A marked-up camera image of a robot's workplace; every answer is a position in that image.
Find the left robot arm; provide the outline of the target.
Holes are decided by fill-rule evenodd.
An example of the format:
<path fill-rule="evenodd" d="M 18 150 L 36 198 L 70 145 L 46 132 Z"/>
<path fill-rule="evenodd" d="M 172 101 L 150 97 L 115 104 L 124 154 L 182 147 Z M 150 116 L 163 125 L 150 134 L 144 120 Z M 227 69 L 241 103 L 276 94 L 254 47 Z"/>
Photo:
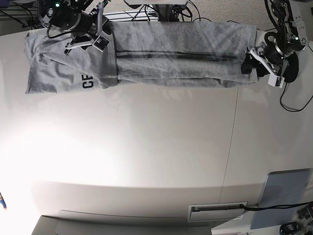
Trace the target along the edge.
<path fill-rule="evenodd" d="M 265 8 L 276 31 L 267 32 L 263 41 L 245 51 L 246 58 L 241 65 L 242 74 L 256 69 L 263 77 L 273 74 L 278 80 L 292 83 L 299 73 L 299 59 L 296 54 L 309 43 L 299 0 L 266 0 Z"/>

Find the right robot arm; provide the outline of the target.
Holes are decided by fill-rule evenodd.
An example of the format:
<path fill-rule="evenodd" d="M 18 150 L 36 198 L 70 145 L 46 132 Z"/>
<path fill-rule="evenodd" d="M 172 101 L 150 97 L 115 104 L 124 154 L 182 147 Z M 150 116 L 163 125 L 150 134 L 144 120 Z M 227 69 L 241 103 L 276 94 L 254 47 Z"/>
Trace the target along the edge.
<path fill-rule="evenodd" d="M 103 15 L 108 0 L 99 2 L 90 13 L 85 10 L 90 0 L 40 0 L 39 21 L 47 28 L 47 37 L 55 39 L 69 34 L 71 41 L 65 46 L 65 54 L 72 49 L 94 47 L 103 52 L 112 34 L 109 19 Z"/>

